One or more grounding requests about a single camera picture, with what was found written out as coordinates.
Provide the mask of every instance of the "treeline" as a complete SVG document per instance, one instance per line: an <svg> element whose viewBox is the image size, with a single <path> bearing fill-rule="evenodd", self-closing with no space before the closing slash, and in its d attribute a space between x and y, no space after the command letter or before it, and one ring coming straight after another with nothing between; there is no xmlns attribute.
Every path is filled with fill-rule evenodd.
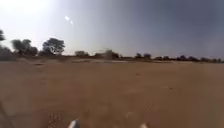
<svg viewBox="0 0 224 128"><path fill-rule="evenodd" d="M2 30L0 30L0 41L5 40L5 36ZM50 38L42 44L42 49L38 51L37 47L32 46L32 41L29 39L15 39L11 41L13 52L2 45L0 45L0 60L13 60L15 57L36 57L36 56L62 56L62 53L65 48L63 40L56 38ZM74 56L79 58L103 58L103 59L116 59L116 60L135 60L135 61L191 61L191 62L207 62L207 63L223 63L220 58L197 58L193 56L181 55L176 58L169 56L159 56L152 58L151 54L137 53L134 57L124 57L121 54L114 52L113 50L106 50L103 53L95 53L94 55L89 55L85 51L76 51Z"/></svg>

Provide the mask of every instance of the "sky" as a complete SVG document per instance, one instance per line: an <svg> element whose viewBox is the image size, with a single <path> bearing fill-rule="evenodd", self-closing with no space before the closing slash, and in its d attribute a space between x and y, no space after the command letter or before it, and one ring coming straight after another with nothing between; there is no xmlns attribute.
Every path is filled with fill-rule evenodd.
<svg viewBox="0 0 224 128"><path fill-rule="evenodd" d="M65 54L113 49L123 55L224 58L223 0L0 0L3 45L50 37Z"/></svg>

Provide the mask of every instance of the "dirt ground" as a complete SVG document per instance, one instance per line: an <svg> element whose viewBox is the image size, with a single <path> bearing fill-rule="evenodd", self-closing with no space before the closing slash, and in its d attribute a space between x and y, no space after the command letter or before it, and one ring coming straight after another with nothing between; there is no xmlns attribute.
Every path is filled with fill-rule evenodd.
<svg viewBox="0 0 224 128"><path fill-rule="evenodd" d="M15 128L223 128L224 65L1 62ZM0 128L7 123L0 115Z"/></svg>

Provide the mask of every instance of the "tree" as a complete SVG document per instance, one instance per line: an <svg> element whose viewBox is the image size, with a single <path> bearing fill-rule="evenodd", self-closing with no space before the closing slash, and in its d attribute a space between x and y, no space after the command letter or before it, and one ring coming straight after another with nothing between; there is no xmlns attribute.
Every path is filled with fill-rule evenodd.
<svg viewBox="0 0 224 128"><path fill-rule="evenodd" d="M140 58L142 58L142 55L140 53L136 53L135 58L140 59Z"/></svg>
<svg viewBox="0 0 224 128"><path fill-rule="evenodd" d="M0 45L0 61L13 61L16 57L9 48Z"/></svg>
<svg viewBox="0 0 224 128"><path fill-rule="evenodd" d="M187 58L185 55L181 55L180 57L177 57L177 60L179 61L187 61Z"/></svg>
<svg viewBox="0 0 224 128"><path fill-rule="evenodd" d="M198 62L199 61L198 58L193 57L193 56L189 56L187 60L188 61L193 61L193 62Z"/></svg>
<svg viewBox="0 0 224 128"><path fill-rule="evenodd" d="M170 57L169 56L164 56L163 60L170 60Z"/></svg>
<svg viewBox="0 0 224 128"><path fill-rule="evenodd" d="M76 51L75 56L77 56L77 57L88 57L89 53L85 52L85 51Z"/></svg>
<svg viewBox="0 0 224 128"><path fill-rule="evenodd" d="M22 44L23 44L23 46L24 46L25 49L29 49L29 48L31 47L31 40L29 40L29 39L24 39L24 40L22 41Z"/></svg>
<svg viewBox="0 0 224 128"><path fill-rule="evenodd" d="M15 39L12 40L12 46L15 50L16 53L18 53L19 55L23 55L26 51L25 46L23 45L22 41Z"/></svg>
<svg viewBox="0 0 224 128"><path fill-rule="evenodd" d="M151 59L151 55L150 55L149 53L145 53L145 54L143 55L143 57L144 57L145 59Z"/></svg>
<svg viewBox="0 0 224 128"><path fill-rule="evenodd" d="M118 59L118 58L120 58L120 57L119 57L119 54L113 52L113 50L111 50L111 49L106 50L105 53L104 53L104 56L105 56L107 59Z"/></svg>
<svg viewBox="0 0 224 128"><path fill-rule="evenodd" d="M5 40L4 33L2 30L0 30L0 41L3 41L3 40Z"/></svg>
<svg viewBox="0 0 224 128"><path fill-rule="evenodd" d="M38 53L37 47L29 47L29 49L27 50L27 54L30 56L36 56L37 53Z"/></svg>
<svg viewBox="0 0 224 128"><path fill-rule="evenodd" d="M163 57L158 56L158 57L154 58L154 60L163 60Z"/></svg>
<svg viewBox="0 0 224 128"><path fill-rule="evenodd" d="M12 45L16 53L19 55L29 55L29 56L35 56L38 53L38 50L36 47L31 46L31 40L24 39L21 40L12 40Z"/></svg>
<svg viewBox="0 0 224 128"><path fill-rule="evenodd" d="M43 43L43 52L51 52L54 55L61 55L64 51L64 41L56 38L50 38Z"/></svg>
<svg viewBox="0 0 224 128"><path fill-rule="evenodd" d="M201 57L200 61L201 62L209 62L211 60L209 58L206 58L206 57Z"/></svg>

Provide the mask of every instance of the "sunlight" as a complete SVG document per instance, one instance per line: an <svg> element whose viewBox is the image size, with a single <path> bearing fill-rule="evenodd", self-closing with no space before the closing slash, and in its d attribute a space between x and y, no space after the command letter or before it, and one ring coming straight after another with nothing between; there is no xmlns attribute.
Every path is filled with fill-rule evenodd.
<svg viewBox="0 0 224 128"><path fill-rule="evenodd" d="M49 0L0 0L0 8L9 12L35 13L41 11L48 2Z"/></svg>

